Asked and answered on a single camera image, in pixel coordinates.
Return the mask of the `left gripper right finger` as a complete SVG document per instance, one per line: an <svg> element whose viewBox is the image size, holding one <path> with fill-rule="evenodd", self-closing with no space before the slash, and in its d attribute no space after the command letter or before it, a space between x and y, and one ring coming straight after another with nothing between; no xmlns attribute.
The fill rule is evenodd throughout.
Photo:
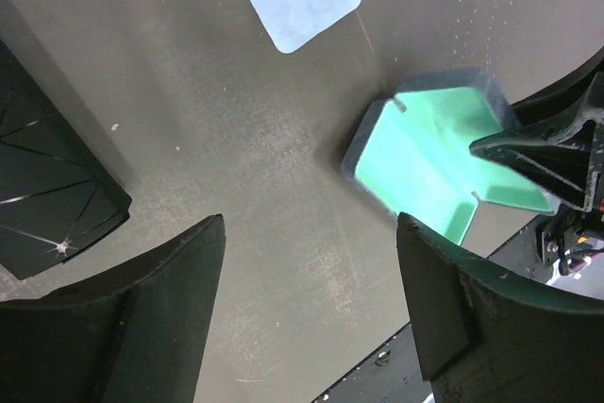
<svg viewBox="0 0 604 403"><path fill-rule="evenodd" d="M521 277L406 213L396 249L435 401L602 401L602 301Z"/></svg>

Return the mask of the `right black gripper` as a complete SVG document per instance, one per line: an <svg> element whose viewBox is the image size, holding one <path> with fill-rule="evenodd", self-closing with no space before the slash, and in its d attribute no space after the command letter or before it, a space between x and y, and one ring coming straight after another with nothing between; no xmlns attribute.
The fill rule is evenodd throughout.
<svg viewBox="0 0 604 403"><path fill-rule="evenodd" d="M470 153L514 170L570 208L536 227L537 255L561 277L603 253L603 74L565 78L513 105L520 126Z"/></svg>

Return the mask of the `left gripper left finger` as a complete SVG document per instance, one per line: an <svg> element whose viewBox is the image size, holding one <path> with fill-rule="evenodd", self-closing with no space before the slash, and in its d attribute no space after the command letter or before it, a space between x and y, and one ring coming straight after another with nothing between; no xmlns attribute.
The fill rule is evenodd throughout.
<svg viewBox="0 0 604 403"><path fill-rule="evenodd" d="M5 402L191 402L226 252L215 214L38 299L1 305Z"/></svg>

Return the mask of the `blue grey glasses case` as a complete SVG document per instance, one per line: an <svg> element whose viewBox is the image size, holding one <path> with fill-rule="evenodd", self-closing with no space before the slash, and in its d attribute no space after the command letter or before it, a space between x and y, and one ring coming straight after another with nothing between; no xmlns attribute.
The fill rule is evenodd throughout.
<svg viewBox="0 0 604 403"><path fill-rule="evenodd" d="M526 177L470 153L472 142L519 126L483 69L412 76L370 105L341 169L391 216L407 213L462 244L482 202L558 211L560 200Z"/></svg>

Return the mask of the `black glasses case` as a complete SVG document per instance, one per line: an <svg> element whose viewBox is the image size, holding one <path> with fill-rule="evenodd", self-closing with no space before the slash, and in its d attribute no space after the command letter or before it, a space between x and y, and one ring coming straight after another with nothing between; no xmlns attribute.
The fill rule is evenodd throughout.
<svg viewBox="0 0 604 403"><path fill-rule="evenodd" d="M20 280L83 253L132 199L25 67L1 47L1 264Z"/></svg>

